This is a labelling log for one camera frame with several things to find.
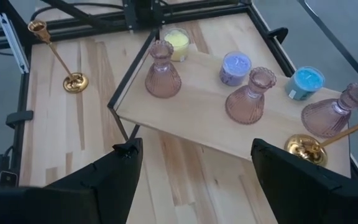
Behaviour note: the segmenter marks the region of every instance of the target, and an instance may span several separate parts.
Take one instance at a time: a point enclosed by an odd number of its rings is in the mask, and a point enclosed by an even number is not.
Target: gray floor
[[[35,1],[11,2],[28,21]],[[340,4],[338,0],[307,2],[358,61],[358,4],[351,0],[342,0]],[[255,4],[271,29],[289,28],[283,46],[297,67],[311,65],[320,69],[326,76],[326,86],[334,90],[342,91],[350,82],[358,82],[358,74],[296,0],[255,0]],[[6,115],[17,109],[19,83],[20,73],[13,57],[0,55],[0,153],[12,144],[13,130],[4,123]],[[351,125],[356,123],[357,113],[354,113]],[[358,161],[358,133],[351,137],[351,151]]]

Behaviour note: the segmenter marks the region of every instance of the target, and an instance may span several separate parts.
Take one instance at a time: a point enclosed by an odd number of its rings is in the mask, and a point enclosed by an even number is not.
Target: glass vase
[[[264,113],[264,93],[276,84],[272,71],[257,67],[249,74],[248,85],[242,86],[226,99],[226,113],[240,124],[254,124]]]
[[[145,85],[147,91],[158,98],[175,96],[181,87],[179,74],[171,63],[172,45],[165,40],[156,40],[149,49],[154,63],[149,68]]]
[[[358,83],[348,85],[339,99],[322,100],[303,108],[302,123],[315,136],[330,138],[342,131],[354,109],[358,109]]]

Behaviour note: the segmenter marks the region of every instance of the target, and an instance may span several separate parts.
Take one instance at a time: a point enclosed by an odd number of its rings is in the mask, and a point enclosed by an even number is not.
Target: brass candlestick holder
[[[325,166],[328,158],[324,147],[352,134],[355,131],[358,131],[358,124],[332,138],[325,140],[322,143],[307,134],[295,134],[285,143],[285,150],[314,164]]]
[[[83,91],[88,86],[88,78],[83,75],[81,72],[71,73],[67,68],[66,64],[62,58],[57,53],[55,47],[50,41],[50,34],[47,30],[47,23],[44,21],[34,20],[29,23],[27,26],[29,31],[34,33],[40,40],[44,41],[55,54],[56,58],[59,60],[63,68],[66,70],[68,76],[63,81],[64,89],[69,93],[79,93]]]

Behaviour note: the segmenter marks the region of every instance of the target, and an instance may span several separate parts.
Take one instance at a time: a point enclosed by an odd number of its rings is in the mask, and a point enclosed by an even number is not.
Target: wooden surface
[[[263,55],[250,56],[251,60],[261,57]],[[323,88],[308,101],[291,100],[284,90],[289,78],[278,74],[276,85],[265,93],[262,118],[253,125],[243,125],[229,118],[224,109],[227,96],[238,87],[227,86],[220,81],[218,74],[222,58],[190,50],[186,61],[174,62],[182,85],[179,93],[169,99],[153,97],[145,88],[145,78],[153,62],[151,56],[145,59],[123,97],[117,114],[142,126],[250,161],[251,145],[255,138],[283,147],[289,136],[308,133],[301,122],[301,111],[306,105],[340,95],[339,92]],[[330,144],[326,150],[329,157],[327,168],[349,175],[348,138]]]
[[[64,17],[53,10],[39,19]],[[178,26],[188,30],[200,51],[222,57],[230,50],[246,50],[246,40],[236,31],[243,29],[236,25],[241,20],[237,15]],[[120,32],[57,43],[69,69],[89,77],[89,87],[77,95],[63,90],[64,69],[48,47],[33,46],[27,108],[34,110],[34,119],[25,125],[21,185],[49,184],[123,142],[106,105],[147,35]],[[128,122],[124,126],[127,131],[133,128]],[[127,223],[276,222],[250,162],[144,127],[138,137],[144,139],[144,163]]]

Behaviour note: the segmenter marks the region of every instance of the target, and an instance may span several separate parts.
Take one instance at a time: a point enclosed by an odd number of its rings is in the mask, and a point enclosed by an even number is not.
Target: candlestick base
[[[295,134],[285,143],[285,150],[319,166],[327,164],[327,154],[317,139],[306,134]]]
[[[66,77],[63,81],[63,87],[67,92],[79,93],[88,86],[88,78],[84,74],[73,72],[71,75],[74,78],[73,80],[70,77]]]

